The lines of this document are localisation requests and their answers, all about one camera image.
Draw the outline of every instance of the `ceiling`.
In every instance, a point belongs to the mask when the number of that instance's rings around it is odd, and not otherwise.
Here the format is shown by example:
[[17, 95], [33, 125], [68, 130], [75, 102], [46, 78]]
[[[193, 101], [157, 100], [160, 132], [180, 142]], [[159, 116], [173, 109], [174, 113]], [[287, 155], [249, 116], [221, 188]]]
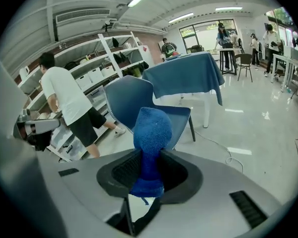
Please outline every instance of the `ceiling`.
[[171, 19], [189, 12], [194, 12], [196, 16], [214, 13], [216, 7], [238, 5], [243, 7], [242, 13], [257, 16], [279, 7], [275, 0], [142, 0], [135, 7], [129, 8], [127, 3], [130, 1], [27, 0], [9, 23], [0, 41], [2, 63], [12, 75], [21, 66], [29, 64], [35, 54], [57, 45], [53, 19], [56, 14], [69, 10], [108, 8], [108, 18], [115, 22], [113, 29], [123, 29], [131, 24], [133, 27], [143, 26], [143, 31], [154, 32], [157, 29], [162, 33], [162, 29], [167, 31], [174, 27], [168, 23]]

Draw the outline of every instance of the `floor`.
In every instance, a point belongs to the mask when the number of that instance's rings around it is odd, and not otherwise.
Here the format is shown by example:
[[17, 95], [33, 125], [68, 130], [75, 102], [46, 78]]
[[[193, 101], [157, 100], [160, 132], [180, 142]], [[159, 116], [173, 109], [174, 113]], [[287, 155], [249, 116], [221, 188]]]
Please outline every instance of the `floor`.
[[[228, 147], [232, 156], [242, 162], [244, 174], [284, 204], [298, 193], [298, 96], [290, 99], [292, 93], [282, 93], [281, 83], [271, 83], [263, 72], [261, 67], [258, 70], [252, 67], [253, 83], [249, 75], [245, 77], [245, 70], [239, 81], [237, 76], [224, 75], [223, 106], [218, 105], [215, 92], [212, 93], [208, 128], [203, 128], [202, 93], [185, 94], [181, 103], [179, 95], [155, 102], [190, 107], [195, 130], [220, 144], [198, 134], [193, 142], [187, 128], [176, 146], [178, 151], [225, 163], [229, 157], [225, 147]], [[98, 146], [101, 155], [120, 152], [133, 148], [133, 136], [127, 131], [115, 138], [110, 132], [100, 139]], [[229, 165], [242, 171], [237, 161]], [[136, 206], [143, 204], [141, 199], [134, 201]]]

